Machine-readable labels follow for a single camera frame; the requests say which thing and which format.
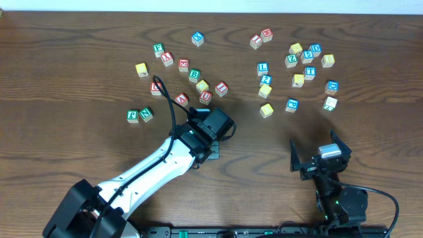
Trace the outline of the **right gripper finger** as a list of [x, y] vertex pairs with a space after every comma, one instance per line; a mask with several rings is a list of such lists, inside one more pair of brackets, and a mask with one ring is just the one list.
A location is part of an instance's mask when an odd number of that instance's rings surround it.
[[351, 154], [352, 150], [336, 135], [334, 130], [330, 131], [330, 137], [332, 142], [335, 143], [339, 147], [342, 155]]
[[301, 162], [299, 160], [298, 153], [296, 151], [295, 145], [290, 140], [290, 151], [291, 151], [291, 157], [290, 157], [290, 171], [299, 171], [301, 170]]

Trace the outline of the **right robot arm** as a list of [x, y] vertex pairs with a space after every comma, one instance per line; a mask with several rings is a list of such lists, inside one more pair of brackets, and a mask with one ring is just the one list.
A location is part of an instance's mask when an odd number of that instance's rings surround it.
[[301, 180], [313, 180], [318, 208], [326, 221], [316, 233], [331, 237], [364, 237], [361, 223], [366, 221], [368, 194], [365, 190], [341, 185], [338, 174], [344, 171], [352, 150], [333, 132], [332, 143], [318, 149], [308, 163], [301, 163], [293, 143], [290, 143], [290, 171], [298, 171]]

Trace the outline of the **green B block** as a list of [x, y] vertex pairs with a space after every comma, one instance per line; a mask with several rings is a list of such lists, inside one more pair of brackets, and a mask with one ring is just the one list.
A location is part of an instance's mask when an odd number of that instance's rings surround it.
[[200, 80], [201, 71], [198, 69], [191, 69], [188, 74], [188, 80], [192, 83], [197, 83]]

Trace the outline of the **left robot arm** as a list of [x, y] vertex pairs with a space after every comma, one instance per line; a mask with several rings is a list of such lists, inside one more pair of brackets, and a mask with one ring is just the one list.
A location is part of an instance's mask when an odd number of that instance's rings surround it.
[[74, 184], [43, 237], [138, 236], [128, 225], [132, 213], [166, 183], [206, 161], [212, 144], [230, 139], [228, 132], [235, 130], [235, 122], [222, 110], [191, 108], [187, 121], [174, 124], [164, 143], [131, 169], [96, 186], [85, 179]]

